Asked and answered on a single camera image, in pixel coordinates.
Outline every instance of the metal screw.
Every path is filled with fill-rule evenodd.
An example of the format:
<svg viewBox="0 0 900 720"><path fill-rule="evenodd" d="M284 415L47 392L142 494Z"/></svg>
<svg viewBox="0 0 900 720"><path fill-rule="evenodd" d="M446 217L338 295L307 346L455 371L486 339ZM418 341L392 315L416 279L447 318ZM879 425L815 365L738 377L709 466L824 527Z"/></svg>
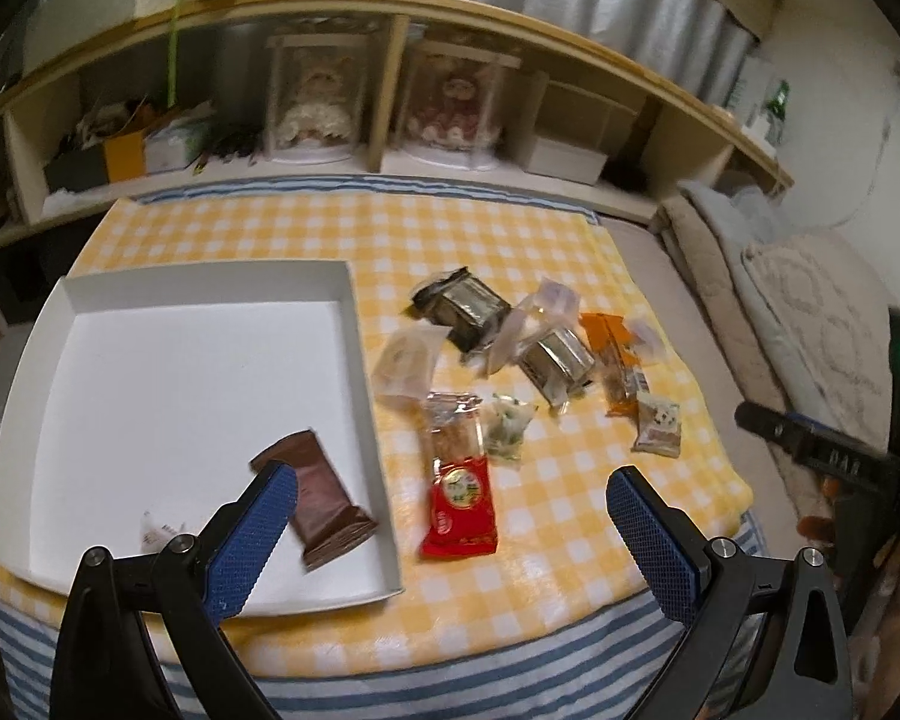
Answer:
<svg viewBox="0 0 900 720"><path fill-rule="evenodd" d="M103 547L91 547L83 556L84 565L94 568L106 560L106 549Z"/></svg>
<svg viewBox="0 0 900 720"><path fill-rule="evenodd" d="M733 557L737 554L737 545L729 538L714 538L710 543L710 549L720 557Z"/></svg>
<svg viewBox="0 0 900 720"><path fill-rule="evenodd" d="M802 555L803 559L815 568L819 565L823 565L823 553L818 549L807 547L802 552Z"/></svg>
<svg viewBox="0 0 900 720"><path fill-rule="evenodd" d="M197 540L189 533L180 533L179 536L174 536L170 539L168 546L170 547L170 552L185 555L194 548L194 543L197 543Z"/></svg>

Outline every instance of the clear plastic box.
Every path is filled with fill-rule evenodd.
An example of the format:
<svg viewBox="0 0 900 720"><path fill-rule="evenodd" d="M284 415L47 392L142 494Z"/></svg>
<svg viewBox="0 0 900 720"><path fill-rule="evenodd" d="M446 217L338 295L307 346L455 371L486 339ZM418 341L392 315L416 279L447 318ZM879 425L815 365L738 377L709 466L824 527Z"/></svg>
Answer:
<svg viewBox="0 0 900 720"><path fill-rule="evenodd" d="M266 156L334 162L360 140L367 88L367 35L274 35L266 100Z"/></svg>
<svg viewBox="0 0 900 720"><path fill-rule="evenodd" d="M497 164L505 75L520 60L505 53L421 40L413 47L396 133L426 162L471 170Z"/></svg>

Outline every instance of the wall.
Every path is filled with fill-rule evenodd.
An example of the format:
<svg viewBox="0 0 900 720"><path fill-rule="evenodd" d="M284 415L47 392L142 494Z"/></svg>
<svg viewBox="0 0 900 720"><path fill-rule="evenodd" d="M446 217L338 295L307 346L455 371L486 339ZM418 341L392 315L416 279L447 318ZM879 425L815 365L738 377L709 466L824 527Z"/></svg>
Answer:
<svg viewBox="0 0 900 720"><path fill-rule="evenodd" d="M872 0L785 0L760 52L792 87L784 209L805 226L845 221L900 301L898 35Z"/></svg>

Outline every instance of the blue striped fabric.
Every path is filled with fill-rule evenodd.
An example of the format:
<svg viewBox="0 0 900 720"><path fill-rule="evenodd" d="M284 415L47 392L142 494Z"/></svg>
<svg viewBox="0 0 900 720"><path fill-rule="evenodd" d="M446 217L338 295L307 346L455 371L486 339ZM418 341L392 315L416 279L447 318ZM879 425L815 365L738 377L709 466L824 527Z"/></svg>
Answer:
<svg viewBox="0 0 900 720"><path fill-rule="evenodd" d="M437 197L490 200L517 205L532 205L585 215L592 224L598 223L593 211L544 194L525 194L490 184L472 181L437 181L432 178L404 178L395 175L298 175L277 178L246 178L239 181L220 181L197 186L180 187L141 194L142 204L172 202L196 197L247 197L260 194L288 194L294 191L376 191L386 194L427 194Z"/></svg>
<svg viewBox="0 0 900 720"><path fill-rule="evenodd" d="M749 512L736 539L749 554L765 554ZM352 678L266 679L259 685L281 716L293 720L619 718L682 630L645 591L547 637L471 658ZM55 645L53 628L0 602L0 647L22 719L48 715ZM745 654L741 648L731 656L713 702L732 697ZM183 715L205 718L183 669L165 665L164 673Z"/></svg>

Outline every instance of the green strap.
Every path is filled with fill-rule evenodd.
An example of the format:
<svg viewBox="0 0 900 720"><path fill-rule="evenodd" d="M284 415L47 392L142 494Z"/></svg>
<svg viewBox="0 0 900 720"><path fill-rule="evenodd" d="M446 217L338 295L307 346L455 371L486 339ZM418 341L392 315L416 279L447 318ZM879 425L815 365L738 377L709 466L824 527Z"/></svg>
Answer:
<svg viewBox="0 0 900 720"><path fill-rule="evenodd" d="M167 110L176 105L176 47L179 34L176 20L180 15L180 0L173 0L173 17L170 17L170 42L167 47Z"/></svg>

